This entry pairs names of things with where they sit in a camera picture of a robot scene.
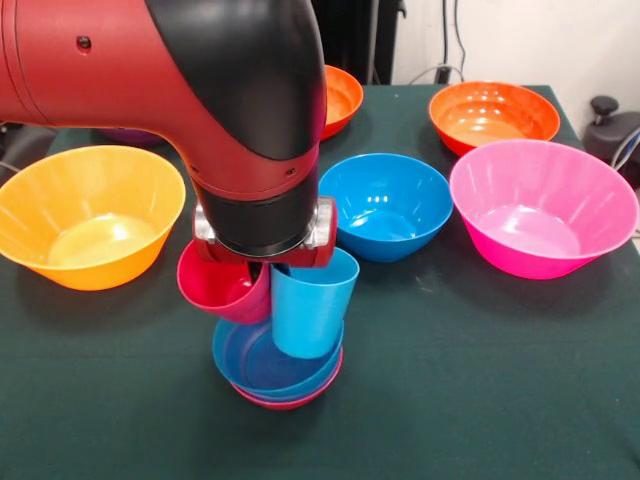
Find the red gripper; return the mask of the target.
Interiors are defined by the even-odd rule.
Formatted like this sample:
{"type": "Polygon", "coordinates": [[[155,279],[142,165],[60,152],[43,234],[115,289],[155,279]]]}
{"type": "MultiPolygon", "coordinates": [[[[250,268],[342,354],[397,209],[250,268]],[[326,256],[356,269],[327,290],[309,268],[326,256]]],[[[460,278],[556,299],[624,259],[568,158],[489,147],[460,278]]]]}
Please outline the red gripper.
{"type": "Polygon", "coordinates": [[[325,267],[328,265],[336,244],[338,212],[334,198],[320,196],[306,237],[294,248],[283,253],[252,256],[235,252],[224,246],[209,224],[204,209],[197,202],[193,210],[193,241],[196,251],[206,261],[240,264],[247,263],[250,284],[254,285],[261,274],[261,263],[280,263],[294,268],[325,267]]]}

